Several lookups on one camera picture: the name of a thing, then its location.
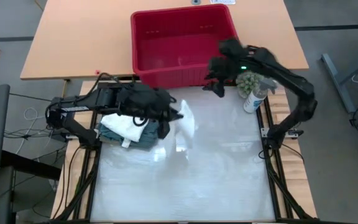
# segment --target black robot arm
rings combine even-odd
[[[219,97],[224,96],[226,80],[235,80],[248,70],[275,79],[298,96],[296,108],[280,124],[270,127],[267,133],[268,145],[272,149],[279,149],[287,131],[313,117],[317,106],[313,85],[280,65],[274,55],[263,47],[242,47],[238,40],[229,39],[219,44],[219,51],[225,57],[215,57],[209,61],[210,73],[206,77],[218,80],[210,83],[206,89],[214,91]]]
[[[148,119],[158,121],[158,137],[163,139],[169,132],[169,122],[183,116],[170,107],[176,102],[166,90],[150,88],[140,83],[117,83],[109,88],[98,88],[83,96],[55,97],[45,111],[47,124],[54,129],[64,128],[78,137],[87,149],[98,149],[101,145],[97,133],[84,128],[69,113],[94,111],[98,114],[127,115],[142,118],[142,126]]]

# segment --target metal stand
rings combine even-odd
[[[59,180],[60,172],[62,171],[61,169],[54,166],[36,162],[31,159],[2,150],[1,167],[6,166],[13,166],[13,168],[15,168],[17,171],[33,174],[39,177],[45,177],[52,180]]]
[[[339,92],[339,95],[342,98],[342,101],[346,107],[348,113],[355,112],[354,104],[350,98],[349,92],[345,87],[345,82],[352,78],[358,72],[358,61],[353,63],[346,71],[339,73],[336,70],[336,67],[328,56],[328,54],[322,54],[321,60],[324,62],[326,68],[328,69],[329,74],[333,78],[334,84]]]
[[[65,97],[65,95],[66,95],[66,87],[67,87],[67,83],[69,83],[69,82],[71,82],[71,80],[65,79],[65,84],[63,85],[62,97]]]

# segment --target red basket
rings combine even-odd
[[[208,61],[219,55],[218,42],[237,37],[223,4],[135,12],[131,25],[132,66],[151,87],[207,84]]]

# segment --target spray bottle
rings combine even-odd
[[[276,88],[277,85],[271,78],[259,81],[259,86],[256,86],[247,97],[244,103],[244,110],[248,113],[253,113],[266,98],[268,89],[274,94]]]

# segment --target blue cloth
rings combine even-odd
[[[143,133],[140,135],[139,142],[131,141],[129,146],[151,148],[157,142],[158,139],[157,129],[158,129],[158,122],[149,121],[146,127],[144,128]],[[119,141],[121,144],[124,141],[124,138],[122,136],[111,131],[103,124],[99,125],[99,132],[102,141],[107,139],[108,141]]]

